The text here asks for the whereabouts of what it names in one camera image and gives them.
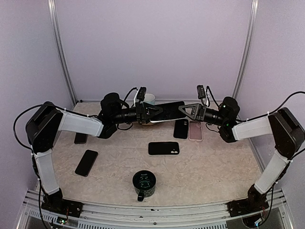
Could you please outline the right aluminium corner post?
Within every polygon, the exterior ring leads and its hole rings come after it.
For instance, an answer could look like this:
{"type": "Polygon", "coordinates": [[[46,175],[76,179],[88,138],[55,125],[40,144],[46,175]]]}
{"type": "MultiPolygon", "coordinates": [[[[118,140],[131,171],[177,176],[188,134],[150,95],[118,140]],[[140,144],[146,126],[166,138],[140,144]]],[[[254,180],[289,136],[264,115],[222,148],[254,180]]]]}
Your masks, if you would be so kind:
{"type": "Polygon", "coordinates": [[[246,70],[248,58],[250,55],[252,39],[253,39],[253,35],[254,35],[254,30],[255,30],[258,5],[259,5],[259,0],[252,0],[243,55],[242,55],[242,59],[241,59],[241,63],[240,63],[239,71],[238,71],[238,76],[237,76],[237,80],[236,80],[234,91],[233,91],[233,96],[232,96],[234,99],[237,99],[237,97],[240,93],[240,90],[242,87],[242,82],[243,82],[243,79],[245,76],[245,70],[246,70]]]}

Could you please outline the left aluminium corner post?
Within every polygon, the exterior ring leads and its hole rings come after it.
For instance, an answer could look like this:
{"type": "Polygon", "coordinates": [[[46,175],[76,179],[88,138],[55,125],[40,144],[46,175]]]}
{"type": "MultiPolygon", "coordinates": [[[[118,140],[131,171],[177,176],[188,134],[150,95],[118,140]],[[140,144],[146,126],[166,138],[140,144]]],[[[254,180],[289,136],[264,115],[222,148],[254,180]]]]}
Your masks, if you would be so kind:
{"type": "Polygon", "coordinates": [[[64,81],[66,83],[71,102],[73,105],[76,105],[78,100],[77,100],[76,92],[75,92],[73,84],[72,84],[72,80],[70,77],[70,73],[69,73],[69,69],[68,69],[68,65],[67,65],[67,61],[66,61],[66,57],[65,57],[65,53],[64,53],[63,44],[61,41],[61,33],[60,33],[59,21],[58,21],[58,17],[57,17],[55,0],[48,0],[48,8],[49,8],[50,20],[51,20],[52,27],[53,27],[53,34],[54,34],[57,52],[58,52],[58,56],[59,56],[59,60],[60,60],[60,64],[61,64],[61,68],[62,68],[62,72],[63,72],[64,81]]]}

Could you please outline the light blue mug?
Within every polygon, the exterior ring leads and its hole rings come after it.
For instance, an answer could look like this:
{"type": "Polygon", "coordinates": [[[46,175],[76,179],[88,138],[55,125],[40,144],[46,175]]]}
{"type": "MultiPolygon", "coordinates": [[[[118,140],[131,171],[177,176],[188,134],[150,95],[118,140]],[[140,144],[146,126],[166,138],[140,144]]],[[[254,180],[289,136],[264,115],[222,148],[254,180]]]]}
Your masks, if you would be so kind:
{"type": "Polygon", "coordinates": [[[153,94],[145,94],[144,103],[155,105],[155,96],[153,94]]]}

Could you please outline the black smartphone with white frame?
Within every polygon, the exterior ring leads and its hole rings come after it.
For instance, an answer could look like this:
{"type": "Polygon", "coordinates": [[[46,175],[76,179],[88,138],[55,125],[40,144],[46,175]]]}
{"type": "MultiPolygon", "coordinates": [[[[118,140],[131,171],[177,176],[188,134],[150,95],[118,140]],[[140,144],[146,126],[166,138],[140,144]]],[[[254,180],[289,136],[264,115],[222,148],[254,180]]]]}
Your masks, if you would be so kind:
{"type": "Polygon", "coordinates": [[[184,101],[157,104],[163,112],[150,119],[151,123],[167,122],[173,120],[184,119],[186,115],[179,110],[179,106],[185,105],[184,101]]]}

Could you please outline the aluminium corner post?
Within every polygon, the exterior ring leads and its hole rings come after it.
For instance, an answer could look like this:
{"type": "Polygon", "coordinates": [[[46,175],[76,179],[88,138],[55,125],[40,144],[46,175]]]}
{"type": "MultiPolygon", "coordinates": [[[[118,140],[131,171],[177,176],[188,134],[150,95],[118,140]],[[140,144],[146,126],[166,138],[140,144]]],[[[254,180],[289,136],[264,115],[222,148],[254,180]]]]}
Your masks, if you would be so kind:
{"type": "Polygon", "coordinates": [[[245,76],[245,70],[246,70],[248,58],[250,55],[252,39],[253,39],[253,35],[254,35],[254,30],[255,30],[258,5],[259,5],[259,0],[252,0],[243,55],[242,55],[242,59],[241,59],[241,63],[240,63],[239,71],[238,71],[238,76],[237,76],[237,80],[236,80],[234,91],[233,91],[233,96],[232,96],[234,99],[237,99],[237,97],[240,93],[240,90],[242,87],[242,82],[243,82],[243,79],[245,76]]]}
{"type": "Polygon", "coordinates": [[[58,21],[58,17],[57,17],[55,0],[48,0],[48,8],[49,8],[50,20],[51,20],[52,27],[53,27],[53,34],[54,34],[57,52],[58,52],[58,56],[59,56],[59,60],[60,60],[60,64],[61,64],[61,68],[62,68],[62,72],[63,72],[64,81],[66,83],[71,102],[73,105],[76,105],[78,100],[77,100],[76,92],[75,92],[73,84],[72,84],[72,80],[70,77],[70,73],[69,73],[69,69],[68,69],[68,65],[67,65],[67,61],[66,61],[66,57],[65,57],[65,53],[64,53],[63,44],[61,41],[61,33],[60,33],[59,21],[58,21]]]}

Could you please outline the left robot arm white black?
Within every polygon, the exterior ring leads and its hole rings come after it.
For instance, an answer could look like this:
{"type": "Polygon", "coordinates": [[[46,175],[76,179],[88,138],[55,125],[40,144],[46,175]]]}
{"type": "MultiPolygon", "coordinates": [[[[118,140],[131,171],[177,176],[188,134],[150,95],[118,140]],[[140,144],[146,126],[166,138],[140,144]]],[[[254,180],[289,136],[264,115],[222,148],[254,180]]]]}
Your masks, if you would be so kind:
{"type": "Polygon", "coordinates": [[[42,104],[25,129],[32,150],[33,167],[45,192],[45,209],[62,212],[67,207],[55,177],[51,156],[59,131],[108,139],[117,131],[118,124],[146,124],[163,111],[160,106],[146,102],[137,102],[134,107],[129,107],[117,93],[109,93],[101,100],[101,111],[96,117],[66,111],[52,102],[42,104]]]}

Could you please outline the purple-edged smartphone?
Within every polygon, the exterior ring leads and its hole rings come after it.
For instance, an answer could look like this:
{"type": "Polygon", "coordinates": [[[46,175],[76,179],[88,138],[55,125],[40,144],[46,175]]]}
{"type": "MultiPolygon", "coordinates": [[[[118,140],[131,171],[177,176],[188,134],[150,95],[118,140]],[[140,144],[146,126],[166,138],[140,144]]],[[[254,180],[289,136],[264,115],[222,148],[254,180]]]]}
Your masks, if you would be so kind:
{"type": "Polygon", "coordinates": [[[74,138],[74,144],[85,144],[87,142],[88,135],[76,133],[74,138]]]}

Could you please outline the pink phone case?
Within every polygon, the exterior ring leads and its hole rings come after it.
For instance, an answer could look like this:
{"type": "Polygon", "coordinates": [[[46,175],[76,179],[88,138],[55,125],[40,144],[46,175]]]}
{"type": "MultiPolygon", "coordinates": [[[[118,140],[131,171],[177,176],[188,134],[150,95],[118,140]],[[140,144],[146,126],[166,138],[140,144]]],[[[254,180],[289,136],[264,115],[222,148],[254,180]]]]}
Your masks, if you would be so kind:
{"type": "Polygon", "coordinates": [[[201,122],[190,121],[188,138],[190,141],[201,142],[203,140],[203,130],[201,122]]]}

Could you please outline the black smartphone on table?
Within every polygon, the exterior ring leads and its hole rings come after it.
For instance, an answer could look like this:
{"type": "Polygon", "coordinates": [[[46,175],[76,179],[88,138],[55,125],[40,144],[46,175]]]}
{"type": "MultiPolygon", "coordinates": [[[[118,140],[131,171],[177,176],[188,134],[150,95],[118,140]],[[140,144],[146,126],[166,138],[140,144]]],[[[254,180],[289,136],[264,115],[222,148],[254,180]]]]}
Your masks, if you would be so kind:
{"type": "Polygon", "coordinates": [[[98,152],[92,150],[86,150],[75,169],[75,174],[82,177],[87,177],[89,175],[89,172],[91,171],[91,168],[97,156],[98,156],[98,152]]]}

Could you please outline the black mug with green print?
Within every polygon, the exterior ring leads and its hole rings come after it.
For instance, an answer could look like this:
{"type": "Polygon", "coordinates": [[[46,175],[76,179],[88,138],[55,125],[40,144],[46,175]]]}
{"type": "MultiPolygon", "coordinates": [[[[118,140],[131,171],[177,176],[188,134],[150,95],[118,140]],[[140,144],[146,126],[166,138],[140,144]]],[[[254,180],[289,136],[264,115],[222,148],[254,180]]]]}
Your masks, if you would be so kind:
{"type": "Polygon", "coordinates": [[[156,177],[151,171],[141,170],[134,174],[132,184],[137,193],[137,201],[142,202],[154,194],[156,177]]]}

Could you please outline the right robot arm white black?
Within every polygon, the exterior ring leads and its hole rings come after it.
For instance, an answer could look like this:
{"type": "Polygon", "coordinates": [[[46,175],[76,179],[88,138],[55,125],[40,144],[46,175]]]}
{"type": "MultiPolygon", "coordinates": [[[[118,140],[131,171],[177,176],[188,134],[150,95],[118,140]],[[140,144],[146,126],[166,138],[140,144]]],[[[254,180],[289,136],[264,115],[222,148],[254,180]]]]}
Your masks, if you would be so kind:
{"type": "Polygon", "coordinates": [[[178,109],[193,121],[219,126],[220,137],[227,143],[263,135],[273,136],[275,152],[259,179],[249,188],[247,198],[228,203],[232,215],[238,210],[255,212],[268,208],[267,193],[284,176],[305,140],[305,130],[290,110],[283,107],[238,123],[236,118],[240,107],[232,97],[225,97],[218,110],[204,104],[181,105],[178,109]]]}

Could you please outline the aluminium front rail frame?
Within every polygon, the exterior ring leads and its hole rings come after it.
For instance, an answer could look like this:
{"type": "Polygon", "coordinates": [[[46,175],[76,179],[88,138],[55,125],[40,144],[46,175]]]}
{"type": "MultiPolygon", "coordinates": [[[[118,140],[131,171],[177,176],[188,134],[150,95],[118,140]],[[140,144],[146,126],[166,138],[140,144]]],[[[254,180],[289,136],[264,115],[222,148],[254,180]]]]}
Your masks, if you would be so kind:
{"type": "MultiPolygon", "coordinates": [[[[21,206],[17,229],[25,229],[30,217],[40,219],[39,194],[28,190],[21,206]]],[[[143,207],[84,202],[79,218],[68,217],[68,223],[56,222],[64,217],[42,210],[45,223],[70,229],[225,229],[231,220],[242,221],[258,213],[231,217],[226,202],[200,205],[143,207]]],[[[274,191],[271,214],[261,228],[295,229],[290,209],[281,190],[274,191]]]]}

